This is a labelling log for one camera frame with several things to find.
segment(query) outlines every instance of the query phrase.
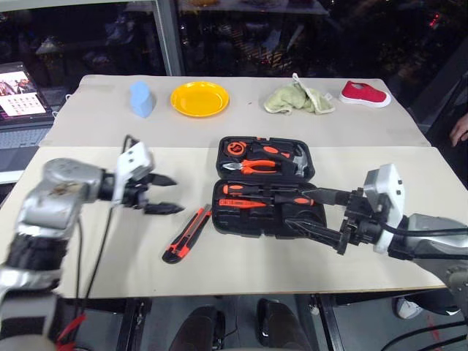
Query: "blue sponge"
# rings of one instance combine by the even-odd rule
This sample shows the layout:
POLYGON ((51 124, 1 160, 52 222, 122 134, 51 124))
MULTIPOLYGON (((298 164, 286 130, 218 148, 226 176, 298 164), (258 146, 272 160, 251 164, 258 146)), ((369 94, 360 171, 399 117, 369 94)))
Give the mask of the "blue sponge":
POLYGON ((132 98, 130 104, 132 105, 133 112, 140 117, 146 118, 154 109, 154 97, 151 94, 149 87, 144 82, 136 82, 130 86, 132 98))

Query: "glass window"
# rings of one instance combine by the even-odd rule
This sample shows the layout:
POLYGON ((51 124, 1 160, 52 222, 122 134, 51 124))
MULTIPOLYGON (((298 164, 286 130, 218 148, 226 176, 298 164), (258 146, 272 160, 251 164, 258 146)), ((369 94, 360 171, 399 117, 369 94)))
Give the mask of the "glass window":
POLYGON ((0 12, 0 64, 22 61, 39 86, 67 93, 88 74, 165 75, 153 5, 137 1, 0 12))
POLYGON ((178 0, 187 75, 382 78, 405 106, 467 23, 465 0, 178 0))

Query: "black tool case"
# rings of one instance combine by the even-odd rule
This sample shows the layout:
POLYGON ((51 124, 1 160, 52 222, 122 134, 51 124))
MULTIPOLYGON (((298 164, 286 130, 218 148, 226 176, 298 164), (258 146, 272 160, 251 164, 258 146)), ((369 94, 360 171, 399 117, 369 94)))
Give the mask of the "black tool case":
POLYGON ((304 205, 277 203, 275 199, 301 195, 302 191, 315 189, 310 184, 315 170, 307 145, 299 140, 258 137, 224 137, 219 142, 216 169, 221 178, 214 185, 212 219, 214 227, 221 233, 239 234, 249 237, 275 235, 277 238, 303 238, 297 230, 289 228, 286 218, 312 219, 326 227, 325 210, 322 204, 304 205), (296 174, 297 166, 291 159, 300 153, 305 154, 306 166, 303 176, 296 174), (276 162, 275 168, 256 166, 256 170, 275 170, 275 173, 245 174, 241 170, 228 170, 223 165, 244 160, 268 159, 276 162), (248 195, 226 195, 227 186, 232 192, 233 185, 255 186, 259 192, 248 195), (261 202, 265 207, 236 208, 220 205, 220 200, 247 200, 261 202))

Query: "orange-handled pliers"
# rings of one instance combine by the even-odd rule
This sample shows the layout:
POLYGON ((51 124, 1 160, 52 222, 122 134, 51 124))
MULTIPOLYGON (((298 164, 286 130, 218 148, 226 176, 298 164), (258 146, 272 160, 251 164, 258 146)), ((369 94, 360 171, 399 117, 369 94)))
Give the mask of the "orange-handled pliers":
POLYGON ((231 162, 222 165, 227 170, 240 170, 242 174, 254 174, 254 173, 276 173, 276 170, 255 170, 254 167, 273 167, 278 166, 275 161, 269 159, 256 159, 248 160, 245 159, 241 163, 231 162))

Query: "white table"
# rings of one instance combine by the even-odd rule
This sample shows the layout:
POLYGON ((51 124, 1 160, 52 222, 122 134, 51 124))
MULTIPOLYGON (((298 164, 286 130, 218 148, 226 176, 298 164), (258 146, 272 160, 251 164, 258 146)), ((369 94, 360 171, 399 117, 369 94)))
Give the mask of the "white table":
MULTIPOLYGON (((369 245, 349 245, 345 256, 306 239, 243 238, 222 235, 209 222, 180 263, 161 259, 166 246, 193 213, 211 201, 218 179, 214 148, 153 148, 156 172, 177 186, 154 186, 154 201, 186 207, 170 216, 144 216, 118 209, 97 280, 94 298, 244 293, 339 293, 441 287, 435 276, 415 264, 376 254, 369 245)), ((468 222, 468 193, 435 148, 311 148, 317 186, 351 190, 363 185, 368 170, 396 164, 406 186, 406 214, 446 216, 468 222)), ((0 210, 0 256, 5 257, 13 225, 27 192, 49 159, 72 157, 113 169, 119 148, 41 148, 0 210)), ((83 283, 88 281, 105 226, 108 203, 84 205, 83 283)), ((326 206, 328 226, 339 229, 342 209, 326 206)), ((72 297, 75 288, 76 236, 64 261, 58 291, 72 297)))
MULTIPOLYGON (((337 99, 347 79, 304 78, 303 82, 335 99, 336 110, 317 116, 300 110, 270 114, 263 102, 292 78, 204 78, 87 75, 58 113, 42 146, 120 146, 126 134, 153 147, 217 147, 227 135, 287 137, 310 146, 430 146, 406 110, 395 100, 373 109, 346 105, 337 99), (156 95, 156 107, 146 119, 129 103, 129 87, 146 82, 156 95), (179 85, 209 80, 224 86, 229 106, 210 118, 189 118, 170 105, 179 85)), ((358 80, 388 91, 379 79, 358 80)))

